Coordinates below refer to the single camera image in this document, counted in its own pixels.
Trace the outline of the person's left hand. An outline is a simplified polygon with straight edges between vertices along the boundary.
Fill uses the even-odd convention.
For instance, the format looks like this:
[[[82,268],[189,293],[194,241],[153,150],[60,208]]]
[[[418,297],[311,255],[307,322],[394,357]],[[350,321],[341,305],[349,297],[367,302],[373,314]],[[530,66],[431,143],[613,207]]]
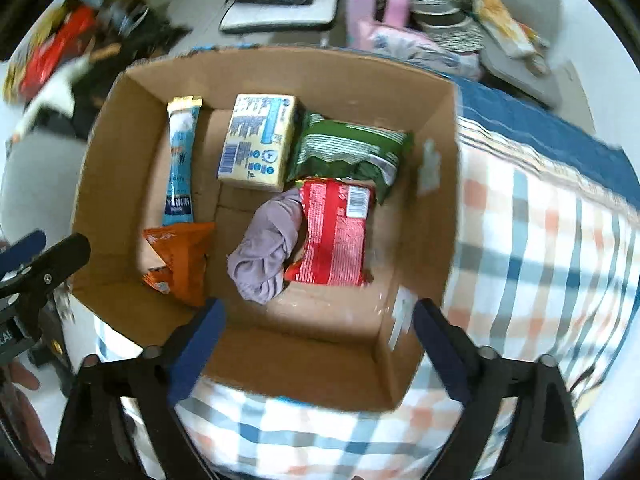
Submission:
[[[19,360],[14,360],[8,366],[3,367],[8,374],[9,380],[14,385],[20,385],[30,391],[37,391],[40,387],[39,379],[32,374]],[[17,405],[20,407],[27,440],[32,444],[40,458],[47,464],[52,464],[54,457],[51,450],[50,440],[41,425],[40,418],[30,403],[29,398],[21,389],[15,390]]]

